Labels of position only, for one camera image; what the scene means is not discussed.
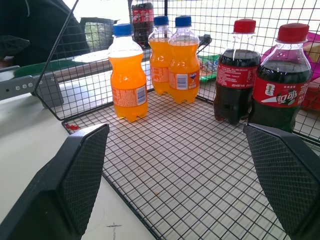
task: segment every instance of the green object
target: green object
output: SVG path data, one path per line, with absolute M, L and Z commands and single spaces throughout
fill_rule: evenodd
M 217 77 L 220 55 L 198 56 L 200 61 L 200 82 L 207 83 Z

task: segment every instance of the wire rack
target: wire rack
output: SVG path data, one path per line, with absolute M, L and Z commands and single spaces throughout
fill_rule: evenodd
M 199 52 L 205 57 L 221 53 L 234 21 L 241 18 L 256 20 L 255 40 L 261 54 L 270 53 L 283 24 L 309 24 L 310 32 L 318 34 L 320 1 L 75 1 L 51 55 L 65 45 L 62 36 L 68 34 L 71 18 L 81 23 L 82 18 L 97 17 L 97 21 L 82 21 L 90 53 L 53 61 L 50 56 L 37 88 L 39 96 L 48 94 L 54 101 L 53 93 L 41 92 L 40 86 L 48 73 L 54 75 L 63 104 L 49 107 L 44 97 L 42 103 L 63 120 L 70 134 L 98 123 L 109 124 L 103 176 L 156 239 L 290 239 L 259 184 L 243 133 L 245 119 L 237 126 L 215 120 L 215 81 L 202 82 L 196 101 L 190 104 L 176 104 L 170 96 L 153 91 L 151 50 L 145 44 L 150 23 L 135 25 L 133 21 L 133 6 L 149 8 L 146 3 L 152 4 L 154 16 L 168 15 L 172 31 L 175 17 L 190 15 L 195 34 L 212 38 Z M 133 123 L 118 119 L 114 112 L 112 66 L 106 52 L 112 42 L 112 21 L 130 22 L 143 36 L 137 42 L 144 48 L 141 66 L 147 76 L 148 114 Z M 320 74 L 320 54 L 315 49 L 306 54 L 312 55 L 313 73 Z M 318 112 L 300 110 L 295 133 L 320 156 Z

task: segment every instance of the bottle label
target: bottle label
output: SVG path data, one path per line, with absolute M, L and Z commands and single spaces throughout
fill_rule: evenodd
M 169 85 L 172 89 L 189 90 L 199 87 L 200 70 L 190 73 L 174 73 L 169 71 Z
M 147 84 L 132 89 L 112 88 L 113 104 L 119 107 L 137 107 L 147 101 Z
M 156 83 L 169 82 L 169 71 L 167 67 L 151 67 L 151 79 Z
M 219 63 L 216 82 L 233 89 L 250 89 L 254 87 L 258 66 L 237 67 Z
M 133 23 L 145 23 L 154 21 L 154 10 L 152 8 L 139 8 L 132 10 Z
M 292 108 L 300 106 L 308 89 L 309 81 L 297 84 L 284 84 L 256 78 L 253 98 L 258 103 L 277 107 Z

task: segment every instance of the white surface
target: white surface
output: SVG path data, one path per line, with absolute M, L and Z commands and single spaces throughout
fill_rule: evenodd
M 0 101 L 0 222 L 36 172 L 68 137 L 61 123 L 40 101 L 25 94 Z M 115 229 L 107 227 L 121 225 Z M 131 210 L 101 180 L 83 240 L 153 240 Z

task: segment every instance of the orange soda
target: orange soda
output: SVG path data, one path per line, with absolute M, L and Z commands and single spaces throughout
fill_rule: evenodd
M 200 85 L 199 38 L 191 31 L 191 17 L 175 18 L 175 34 L 169 39 L 172 60 L 169 66 L 170 93 L 180 104 L 195 101 Z
M 148 38 L 152 49 L 150 57 L 151 82 L 155 92 L 162 95 L 170 93 L 168 67 L 172 57 L 168 41 L 172 32 L 169 30 L 167 16 L 156 16 L 154 27 L 154 31 Z
M 142 48 L 132 39 L 130 24 L 113 25 L 114 40 L 108 58 L 115 114 L 134 122 L 147 115 L 147 78 L 141 67 Z

